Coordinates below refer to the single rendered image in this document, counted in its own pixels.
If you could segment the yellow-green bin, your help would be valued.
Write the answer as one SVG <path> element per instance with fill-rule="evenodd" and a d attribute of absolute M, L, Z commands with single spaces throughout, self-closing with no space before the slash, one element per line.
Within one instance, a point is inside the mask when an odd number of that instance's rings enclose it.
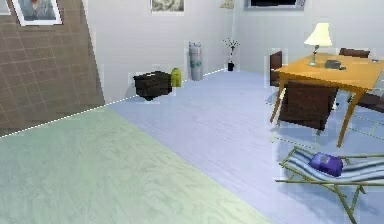
<path fill-rule="evenodd" d="M 181 86 L 181 71 L 179 68 L 173 68 L 171 71 L 171 82 L 173 87 Z"/>

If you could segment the black box-shaped bin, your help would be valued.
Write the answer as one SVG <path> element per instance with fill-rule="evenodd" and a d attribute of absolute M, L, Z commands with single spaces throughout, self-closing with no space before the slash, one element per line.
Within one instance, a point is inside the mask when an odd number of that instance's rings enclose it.
<path fill-rule="evenodd" d="M 172 91 L 171 75 L 162 71 L 153 71 L 133 77 L 136 94 L 147 101 Z"/>

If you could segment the thin house plant black pot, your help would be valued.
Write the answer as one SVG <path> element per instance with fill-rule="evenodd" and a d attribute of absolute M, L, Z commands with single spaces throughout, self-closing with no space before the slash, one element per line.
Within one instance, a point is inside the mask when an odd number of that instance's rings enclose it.
<path fill-rule="evenodd" d="M 224 40 L 225 45 L 230 49 L 229 51 L 229 59 L 227 64 L 227 70 L 232 72 L 234 70 L 234 62 L 233 62 L 233 55 L 234 51 L 237 47 L 240 46 L 240 43 L 238 40 L 234 40 L 231 38 L 227 38 Z"/>

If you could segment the dark brown chair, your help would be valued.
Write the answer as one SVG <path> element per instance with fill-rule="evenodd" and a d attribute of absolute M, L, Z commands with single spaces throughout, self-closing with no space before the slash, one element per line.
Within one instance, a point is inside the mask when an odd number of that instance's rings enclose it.
<path fill-rule="evenodd" d="M 282 52 L 278 51 L 270 55 L 270 85 L 279 86 L 279 73 L 277 69 L 282 67 Z"/>
<path fill-rule="evenodd" d="M 337 87 L 289 81 L 278 122 L 284 121 L 323 131 L 337 93 Z"/>
<path fill-rule="evenodd" d="M 370 51 L 348 49 L 348 48 L 341 48 L 339 51 L 339 55 L 359 57 L 359 58 L 368 58 L 369 54 L 370 54 Z"/>
<path fill-rule="evenodd" d="M 371 93 L 364 93 L 356 105 L 384 114 L 384 95 L 377 96 Z"/>

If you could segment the pale framed landscape picture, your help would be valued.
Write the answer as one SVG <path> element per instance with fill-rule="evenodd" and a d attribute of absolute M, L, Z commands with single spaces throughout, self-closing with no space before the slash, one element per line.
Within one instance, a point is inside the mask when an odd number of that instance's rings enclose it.
<path fill-rule="evenodd" d="M 184 0 L 151 0 L 153 12 L 183 12 Z"/>

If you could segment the purple cushion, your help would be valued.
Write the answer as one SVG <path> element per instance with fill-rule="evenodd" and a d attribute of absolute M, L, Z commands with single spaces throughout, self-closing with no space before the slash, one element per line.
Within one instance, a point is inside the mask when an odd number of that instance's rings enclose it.
<path fill-rule="evenodd" d="M 312 157 L 309 165 L 318 171 L 327 173 L 334 177 L 339 177 L 343 169 L 343 162 L 340 157 L 321 152 L 316 153 Z"/>

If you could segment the cream shade table lamp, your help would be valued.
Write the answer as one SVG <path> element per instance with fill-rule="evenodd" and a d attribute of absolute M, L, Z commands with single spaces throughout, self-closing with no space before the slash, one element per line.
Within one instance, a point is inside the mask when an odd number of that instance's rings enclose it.
<path fill-rule="evenodd" d="M 313 52 L 311 60 L 309 62 L 310 66 L 316 65 L 316 54 L 320 47 L 328 47 L 332 45 L 332 40 L 329 32 L 328 23 L 317 23 L 315 29 L 310 34 L 310 36 L 304 41 L 305 45 L 313 46 Z"/>

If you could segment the small grey box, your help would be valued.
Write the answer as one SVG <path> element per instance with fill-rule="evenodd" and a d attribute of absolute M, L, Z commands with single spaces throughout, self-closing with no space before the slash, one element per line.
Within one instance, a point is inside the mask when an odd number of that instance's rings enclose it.
<path fill-rule="evenodd" d="M 325 67 L 327 69 L 337 69 L 337 70 L 345 70 L 346 67 L 341 64 L 338 60 L 327 60 L 325 62 Z"/>

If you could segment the orange wooden table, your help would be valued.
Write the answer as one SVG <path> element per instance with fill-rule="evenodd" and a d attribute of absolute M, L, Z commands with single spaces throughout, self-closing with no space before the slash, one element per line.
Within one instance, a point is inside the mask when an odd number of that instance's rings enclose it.
<path fill-rule="evenodd" d="M 384 60 L 373 62 L 369 58 L 317 53 L 316 65 L 310 66 L 310 59 L 311 56 L 306 56 L 277 69 L 280 76 L 280 83 L 270 122 L 274 121 L 281 103 L 279 97 L 288 80 L 329 85 L 337 87 L 340 90 L 353 92 L 354 96 L 349 103 L 347 112 L 344 116 L 343 125 L 338 138 L 337 146 L 341 147 L 349 120 L 354 113 L 356 103 L 364 93 L 374 89 L 381 72 L 384 70 Z M 338 60 L 346 67 L 346 69 L 327 69 L 325 67 L 325 62 L 327 60 Z"/>

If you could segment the striped blue folding lounger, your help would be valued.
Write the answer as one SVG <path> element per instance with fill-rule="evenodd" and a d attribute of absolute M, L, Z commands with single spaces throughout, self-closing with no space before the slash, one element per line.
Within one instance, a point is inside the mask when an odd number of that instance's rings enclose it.
<path fill-rule="evenodd" d="M 339 177 L 318 171 L 309 165 L 316 153 L 295 146 L 279 165 L 291 175 L 283 183 L 320 185 L 334 192 L 352 224 L 357 224 L 354 211 L 365 186 L 384 187 L 384 154 L 365 154 L 340 157 L 343 162 Z"/>

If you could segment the white framed portrait picture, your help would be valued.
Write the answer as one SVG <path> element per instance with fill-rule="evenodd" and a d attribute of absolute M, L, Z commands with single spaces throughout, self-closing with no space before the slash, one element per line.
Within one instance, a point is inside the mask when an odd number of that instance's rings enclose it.
<path fill-rule="evenodd" d="M 11 0 L 21 26 L 61 25 L 56 0 Z"/>

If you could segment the dark window with grey frame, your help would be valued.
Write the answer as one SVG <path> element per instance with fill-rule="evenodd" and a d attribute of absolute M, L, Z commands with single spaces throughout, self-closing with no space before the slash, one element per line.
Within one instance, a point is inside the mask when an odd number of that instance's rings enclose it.
<path fill-rule="evenodd" d="M 302 9 L 306 0 L 245 0 L 247 8 Z"/>

